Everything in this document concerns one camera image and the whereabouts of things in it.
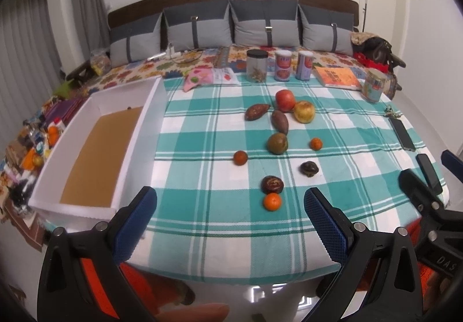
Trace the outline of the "orange tangerine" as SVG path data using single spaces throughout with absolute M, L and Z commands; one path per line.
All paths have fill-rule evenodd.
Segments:
M 262 204 L 267 211 L 276 211 L 282 206 L 282 198 L 277 193 L 269 193 L 264 197 Z

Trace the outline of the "dark mangosteen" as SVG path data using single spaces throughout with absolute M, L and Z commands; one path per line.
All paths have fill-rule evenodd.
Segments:
M 260 188 L 265 194 L 280 194 L 284 189 L 284 182 L 279 177 L 268 175 L 262 179 Z
M 310 160 L 302 163 L 299 169 L 302 174 L 306 175 L 309 178 L 312 178 L 313 176 L 319 173 L 318 165 L 314 161 L 310 161 Z

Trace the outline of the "purple sweet potato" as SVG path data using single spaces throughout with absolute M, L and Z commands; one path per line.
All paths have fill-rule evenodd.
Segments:
M 271 114 L 271 123 L 277 132 L 284 135 L 288 134 L 289 122 L 286 115 L 280 110 L 274 110 Z
M 270 107 L 271 105 L 264 103 L 258 103 L 250 106 L 245 112 L 245 120 L 253 121 L 260 119 L 268 112 Z

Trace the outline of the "yellow apple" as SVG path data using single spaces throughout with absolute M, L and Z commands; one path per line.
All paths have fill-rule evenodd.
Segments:
M 309 124 L 315 118 L 315 106 L 309 101 L 296 102 L 293 108 L 295 119 L 302 124 Z

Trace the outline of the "black phone near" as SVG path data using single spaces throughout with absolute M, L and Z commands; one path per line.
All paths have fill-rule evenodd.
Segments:
M 420 153 L 416 156 L 416 160 L 428 187 L 435 195 L 440 195 L 443 192 L 443 187 L 429 157 L 425 153 Z

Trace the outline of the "black phone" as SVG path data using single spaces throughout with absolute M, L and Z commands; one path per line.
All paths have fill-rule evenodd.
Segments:
M 396 136 L 402 148 L 404 150 L 414 152 L 416 150 L 416 147 L 414 145 L 414 142 L 410 138 L 410 135 L 408 134 L 408 131 L 406 130 L 403 122 L 401 122 L 400 119 L 392 116 L 390 116 L 388 120 L 392 126 L 394 133 L 396 133 Z
M 440 195 L 443 192 L 443 187 L 429 157 L 425 153 L 420 153 L 416 156 L 416 160 L 428 187 L 435 195 Z

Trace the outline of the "black phone far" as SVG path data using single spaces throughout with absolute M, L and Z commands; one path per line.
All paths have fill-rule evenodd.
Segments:
M 406 130 L 403 122 L 401 122 L 400 119 L 392 116 L 390 116 L 388 120 L 392 126 L 394 133 L 396 133 L 396 136 L 402 148 L 404 150 L 414 152 L 416 150 L 416 147 L 414 145 L 414 142 L 410 138 L 410 135 L 408 134 L 408 131 Z

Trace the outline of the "white box with cardboard bottom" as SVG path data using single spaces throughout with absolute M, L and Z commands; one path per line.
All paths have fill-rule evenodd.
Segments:
M 93 93 L 52 149 L 29 206 L 69 230 L 110 220 L 151 183 L 166 105 L 159 76 Z

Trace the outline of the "keys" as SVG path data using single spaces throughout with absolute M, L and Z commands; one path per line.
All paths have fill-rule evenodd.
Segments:
M 385 108 L 385 117 L 399 119 L 401 117 L 401 113 L 395 111 L 391 105 L 387 105 Z

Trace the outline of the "small orange right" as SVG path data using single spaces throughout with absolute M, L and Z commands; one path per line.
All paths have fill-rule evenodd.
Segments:
M 323 148 L 323 141 L 320 138 L 313 138 L 309 142 L 309 147 L 314 151 L 319 151 L 321 148 Z

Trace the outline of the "small orange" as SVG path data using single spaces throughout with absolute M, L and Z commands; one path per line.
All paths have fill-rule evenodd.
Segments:
M 247 162 L 247 160 L 248 160 L 248 155 L 243 150 L 238 150 L 233 155 L 233 162 L 237 166 L 244 165 Z
M 323 148 L 323 141 L 320 138 L 313 138 L 309 142 L 309 147 L 314 151 L 319 151 L 321 148 Z

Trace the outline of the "green brown round fruit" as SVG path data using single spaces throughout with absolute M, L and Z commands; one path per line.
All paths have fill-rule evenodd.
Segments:
M 288 149 L 288 139 L 283 133 L 274 133 L 268 138 L 266 146 L 270 153 L 281 155 Z

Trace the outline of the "small orange left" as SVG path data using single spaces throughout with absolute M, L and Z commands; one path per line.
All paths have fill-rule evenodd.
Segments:
M 233 162 L 237 166 L 244 165 L 247 162 L 247 160 L 248 160 L 248 155 L 243 150 L 238 150 L 233 155 Z

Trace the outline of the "teal checkered tablecloth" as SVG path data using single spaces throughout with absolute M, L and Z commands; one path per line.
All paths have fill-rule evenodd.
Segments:
M 385 117 L 391 101 L 369 103 L 359 92 L 321 86 L 317 80 L 263 84 L 241 79 L 235 86 L 184 92 L 180 79 L 166 80 L 166 113 L 159 135 L 152 187 L 157 209 L 130 263 L 168 277 L 204 282 L 261 284 L 318 277 L 336 270 L 304 211 L 304 193 L 318 188 L 353 222 L 392 232 L 418 217 L 399 189 L 399 173 L 418 170 L 427 153 L 412 126 L 416 150 L 406 151 Z M 315 106 L 315 119 L 290 119 L 288 149 L 267 150 L 274 133 L 269 116 L 245 120 L 256 103 L 273 104 L 283 89 Z M 323 148 L 309 147 L 313 138 Z M 236 151 L 247 162 L 233 162 Z M 300 172 L 314 161 L 319 173 Z M 263 207 L 260 183 L 284 182 L 276 211 Z

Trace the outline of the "fruit plate on side table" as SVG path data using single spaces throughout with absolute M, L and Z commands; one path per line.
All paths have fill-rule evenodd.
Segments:
M 24 120 L 18 141 L 26 149 L 21 168 L 26 171 L 40 171 L 53 148 L 64 134 L 66 125 L 59 117 L 47 123 L 45 116 L 36 121 Z

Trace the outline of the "black bag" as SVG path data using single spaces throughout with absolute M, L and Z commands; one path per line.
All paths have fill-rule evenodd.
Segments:
M 392 45 L 373 33 L 352 32 L 353 58 L 366 68 L 382 73 L 394 72 L 394 68 L 406 68 L 407 64 L 392 52 Z

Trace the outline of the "red apple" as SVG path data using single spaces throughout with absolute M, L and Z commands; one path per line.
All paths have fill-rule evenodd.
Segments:
M 289 113 L 293 110 L 296 99 L 292 91 L 283 89 L 275 94 L 275 103 L 278 110 L 284 113 Z

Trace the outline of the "orange book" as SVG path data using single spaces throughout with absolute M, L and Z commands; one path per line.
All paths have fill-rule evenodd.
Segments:
M 350 68 L 319 67 L 313 70 L 316 79 L 324 87 L 360 91 L 362 86 Z

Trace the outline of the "right red can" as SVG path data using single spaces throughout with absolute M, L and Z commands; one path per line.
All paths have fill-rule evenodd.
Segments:
M 299 81 L 309 81 L 312 75 L 313 52 L 299 51 L 295 77 Z

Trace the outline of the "red can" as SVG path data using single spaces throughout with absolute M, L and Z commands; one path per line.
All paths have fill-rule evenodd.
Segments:
M 290 79 L 292 70 L 292 52 L 278 50 L 275 52 L 275 79 L 287 82 Z
M 299 51 L 295 77 L 299 81 L 309 81 L 312 75 L 313 52 Z

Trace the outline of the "pink snack packet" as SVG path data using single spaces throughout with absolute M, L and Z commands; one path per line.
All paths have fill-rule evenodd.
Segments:
M 184 79 L 183 91 L 203 86 L 211 85 L 214 82 L 214 72 L 211 68 L 196 68 L 188 73 Z

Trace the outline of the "left red can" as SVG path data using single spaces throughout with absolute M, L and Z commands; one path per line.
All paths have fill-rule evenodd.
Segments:
M 275 79 L 287 82 L 290 79 L 292 70 L 292 52 L 278 50 L 275 52 Z

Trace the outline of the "white strawberry packet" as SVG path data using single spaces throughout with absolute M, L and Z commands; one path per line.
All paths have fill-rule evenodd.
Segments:
M 212 69 L 214 85 L 239 85 L 240 81 L 231 68 L 213 68 Z

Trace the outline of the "grey curtain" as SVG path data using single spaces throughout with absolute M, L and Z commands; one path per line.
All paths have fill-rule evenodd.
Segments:
M 109 43 L 104 0 L 1 0 L 1 146 Z

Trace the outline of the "leftmost grey cushion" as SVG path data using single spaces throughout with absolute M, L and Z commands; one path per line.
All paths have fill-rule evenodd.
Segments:
M 162 14 L 157 13 L 110 30 L 110 60 L 113 68 L 161 53 Z

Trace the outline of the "grey cushion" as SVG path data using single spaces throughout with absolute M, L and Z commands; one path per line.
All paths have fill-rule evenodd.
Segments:
M 165 8 L 169 43 L 178 52 L 231 46 L 229 7 L 229 0 L 213 0 Z
M 297 0 L 232 0 L 235 44 L 297 47 L 300 44 Z
M 110 30 L 110 60 L 113 68 L 161 53 L 162 14 L 157 13 Z
M 315 52 L 353 56 L 354 15 L 300 4 L 302 44 Z

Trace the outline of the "rightmost grey cushion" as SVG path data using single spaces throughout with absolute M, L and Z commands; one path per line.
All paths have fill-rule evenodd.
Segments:
M 300 4 L 302 44 L 315 52 L 353 56 L 354 15 Z

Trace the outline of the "glass jar black lid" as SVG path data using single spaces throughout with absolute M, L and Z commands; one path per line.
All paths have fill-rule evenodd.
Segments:
M 247 51 L 247 80 L 253 83 L 266 81 L 268 71 L 268 52 L 261 49 Z

